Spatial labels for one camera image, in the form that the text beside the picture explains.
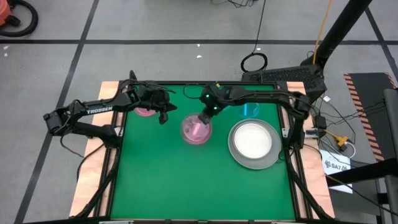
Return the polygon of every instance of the metal pole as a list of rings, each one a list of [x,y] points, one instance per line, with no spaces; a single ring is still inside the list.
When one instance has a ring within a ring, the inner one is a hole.
[[[350,0],[336,22],[333,24],[325,39],[317,50],[316,63],[323,69],[331,53],[336,49],[340,42],[354,26],[362,13],[368,8],[372,0]],[[311,65],[313,55],[305,59],[300,65]]]
[[[345,184],[355,183],[363,180],[374,180],[385,177],[386,175],[397,175],[398,163],[396,158],[379,161],[374,164],[349,169],[335,174],[330,174],[332,178],[339,180]],[[329,187],[341,185],[332,179],[327,179]]]

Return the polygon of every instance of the pink bowl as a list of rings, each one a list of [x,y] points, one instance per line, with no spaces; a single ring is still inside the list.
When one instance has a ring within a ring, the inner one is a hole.
[[[145,108],[136,108],[134,111],[139,115],[139,116],[152,116],[156,114],[156,111],[154,110],[147,110]]]
[[[188,115],[181,123],[181,134],[190,144],[204,144],[211,136],[211,123],[203,124],[198,114]]]

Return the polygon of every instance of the white label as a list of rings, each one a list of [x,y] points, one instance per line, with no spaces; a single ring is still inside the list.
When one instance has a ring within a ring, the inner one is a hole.
[[[323,97],[323,100],[325,100],[325,102],[329,102],[331,100],[331,98],[329,96],[325,96],[325,97]]]
[[[336,153],[328,152],[325,150],[320,150],[322,154],[322,165],[323,165],[323,170],[325,171],[326,174],[335,174],[337,172],[341,172],[344,170],[349,170],[351,169],[351,163],[348,157],[342,156]],[[346,193],[353,193],[353,190],[351,190],[349,187],[345,185],[340,185],[340,186],[335,186],[335,187],[329,187],[330,189],[333,190],[338,190],[341,192],[346,192]]]

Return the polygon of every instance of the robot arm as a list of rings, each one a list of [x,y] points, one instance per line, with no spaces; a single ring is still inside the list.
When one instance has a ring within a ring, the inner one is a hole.
[[[95,126],[78,122],[86,115],[104,113],[107,111],[128,112],[136,107],[160,112],[159,123],[168,120],[167,112],[176,110],[177,107],[170,103],[168,90],[154,82],[137,82],[125,80],[122,83],[138,86],[121,92],[118,89],[113,98],[81,102],[73,100],[68,106],[57,108],[43,116],[49,133],[53,136],[64,136],[69,133],[81,134],[90,137],[99,137],[107,147],[118,147],[119,138],[111,125]]]
[[[218,115],[227,106],[238,106],[245,103],[277,103],[294,117],[294,125],[287,137],[288,146],[303,147],[305,133],[304,121],[308,118],[310,105],[308,97],[299,92],[286,90],[245,90],[239,86],[207,85],[204,87],[200,101],[205,108],[198,115],[201,122],[208,124],[213,116]]]

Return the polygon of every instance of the green mat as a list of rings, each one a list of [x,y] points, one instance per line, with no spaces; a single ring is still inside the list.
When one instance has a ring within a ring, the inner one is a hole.
[[[177,92],[170,98],[178,110],[169,112],[164,125],[158,116],[128,114],[111,218],[294,220],[285,163],[251,170],[229,153],[229,131],[242,120],[236,108],[229,107],[211,120],[213,134],[208,142],[191,145],[182,139],[180,125],[186,115],[201,112],[204,105],[185,97],[181,85],[166,87]],[[187,87],[190,96],[201,91],[200,86]],[[257,118],[280,134],[275,104],[260,104]]]

